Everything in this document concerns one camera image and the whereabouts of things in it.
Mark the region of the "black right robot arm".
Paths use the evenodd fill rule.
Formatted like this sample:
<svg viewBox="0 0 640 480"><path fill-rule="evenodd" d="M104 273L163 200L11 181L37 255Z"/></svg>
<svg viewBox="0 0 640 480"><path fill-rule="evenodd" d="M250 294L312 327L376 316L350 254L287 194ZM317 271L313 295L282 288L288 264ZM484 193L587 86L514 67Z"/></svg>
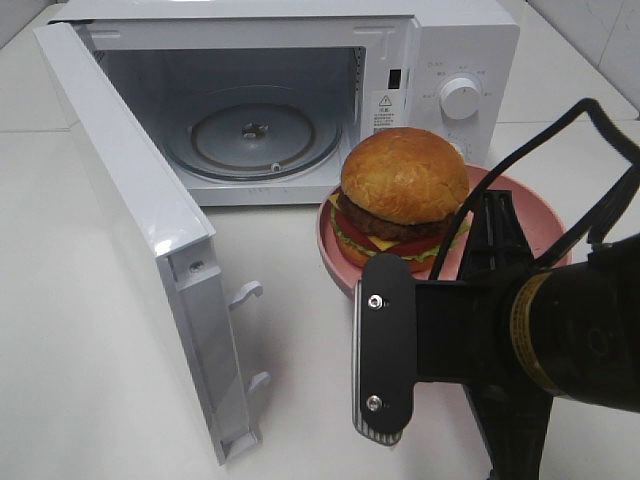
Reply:
<svg viewBox="0 0 640 480"><path fill-rule="evenodd" d="M461 385L494 479L535 479L552 402L639 408L639 240L538 267L505 190L473 211L457 278L415 279L393 254L355 287L353 423L396 444L419 382Z"/></svg>

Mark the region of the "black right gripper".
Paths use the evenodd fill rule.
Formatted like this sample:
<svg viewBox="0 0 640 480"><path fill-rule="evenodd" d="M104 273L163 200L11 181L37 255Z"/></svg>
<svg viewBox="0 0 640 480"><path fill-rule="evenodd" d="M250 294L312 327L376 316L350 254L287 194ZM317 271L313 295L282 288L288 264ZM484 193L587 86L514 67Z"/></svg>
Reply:
<svg viewBox="0 0 640 480"><path fill-rule="evenodd" d="M533 261L510 190L486 190L472 211L458 280ZM526 280L516 272L415 285L400 257L369 260L354 290L356 431L393 446L411 419L416 380L460 384L491 460L491 478L538 478L552 397L522 366L510 330L512 305Z"/></svg>

